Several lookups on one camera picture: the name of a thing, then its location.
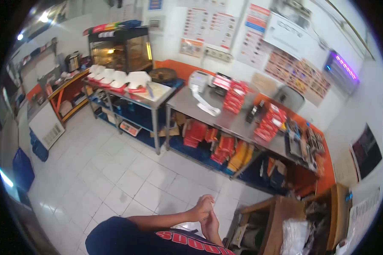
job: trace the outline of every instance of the power outlet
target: power outlet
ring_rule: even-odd
[[[220,59],[220,60],[225,61],[227,63],[231,62],[233,59],[233,56],[231,56],[230,54],[216,50],[214,48],[210,48],[210,47],[206,47],[205,53],[208,56]]]

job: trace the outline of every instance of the stainless steel counter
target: stainless steel counter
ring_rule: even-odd
[[[286,153],[286,143],[283,134],[277,133],[277,135],[270,142],[266,142],[254,135],[254,130],[257,128],[258,123],[254,121],[252,123],[248,123],[245,121],[248,109],[242,109],[238,114],[235,114],[229,110],[223,110],[224,97],[213,93],[210,87],[206,87],[204,92],[201,94],[201,97],[210,105],[221,109],[220,115],[214,117],[201,110],[197,106],[198,100],[193,97],[188,86],[183,87],[176,95],[174,95],[167,102],[167,105],[176,111],[218,128],[219,130],[222,130],[230,135],[234,135],[250,144],[255,144],[261,149],[269,150],[278,156],[304,166],[302,162]]]

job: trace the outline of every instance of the person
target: person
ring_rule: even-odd
[[[89,255],[114,254],[229,254],[219,236],[219,221],[213,210],[214,197],[204,195],[186,212],[170,215],[111,217],[88,235]],[[191,231],[170,228],[184,222],[200,222],[200,237]]]

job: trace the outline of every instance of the blue bin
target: blue bin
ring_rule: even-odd
[[[16,186],[28,192],[36,176],[34,175],[30,159],[21,148],[18,148],[13,158],[13,170]]]

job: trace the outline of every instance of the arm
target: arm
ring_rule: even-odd
[[[214,197],[204,195],[200,197],[197,205],[186,212],[169,215],[131,216],[127,219],[135,223],[140,230],[170,228],[183,222],[198,222],[209,216],[213,210],[210,202],[214,203]]]

